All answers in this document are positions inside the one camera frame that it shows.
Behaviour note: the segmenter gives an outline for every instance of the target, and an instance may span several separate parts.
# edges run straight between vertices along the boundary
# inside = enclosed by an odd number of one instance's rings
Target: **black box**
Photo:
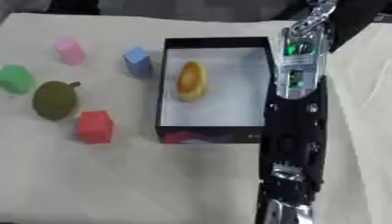
[[[187,61],[202,63],[208,91],[194,102],[176,99],[176,79]],[[156,131],[162,143],[258,144],[263,111],[274,77],[265,37],[168,38],[157,105]]]

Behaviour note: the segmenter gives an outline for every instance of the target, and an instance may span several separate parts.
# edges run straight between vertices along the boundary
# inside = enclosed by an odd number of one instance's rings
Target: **yellow egg-shaped object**
[[[199,99],[207,91],[207,83],[204,66],[196,61],[186,62],[177,79],[178,98],[184,102]]]

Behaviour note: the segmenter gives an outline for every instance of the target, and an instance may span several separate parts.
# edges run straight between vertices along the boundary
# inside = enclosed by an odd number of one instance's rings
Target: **red cube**
[[[83,112],[78,136],[87,144],[108,144],[112,138],[113,121],[105,110]]]

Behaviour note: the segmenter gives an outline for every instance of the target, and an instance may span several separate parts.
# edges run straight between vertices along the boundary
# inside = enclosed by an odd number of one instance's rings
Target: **stem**
[[[80,86],[81,85],[81,83],[80,82],[78,82],[78,81],[76,81],[76,82],[73,82],[73,83],[71,83],[71,84],[69,84],[71,87],[73,87],[73,88],[77,88],[78,86]]]

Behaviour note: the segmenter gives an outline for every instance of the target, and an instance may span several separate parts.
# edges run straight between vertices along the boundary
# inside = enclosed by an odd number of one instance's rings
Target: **blue cube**
[[[152,76],[150,56],[142,47],[137,46],[122,57],[132,75],[136,77]]]

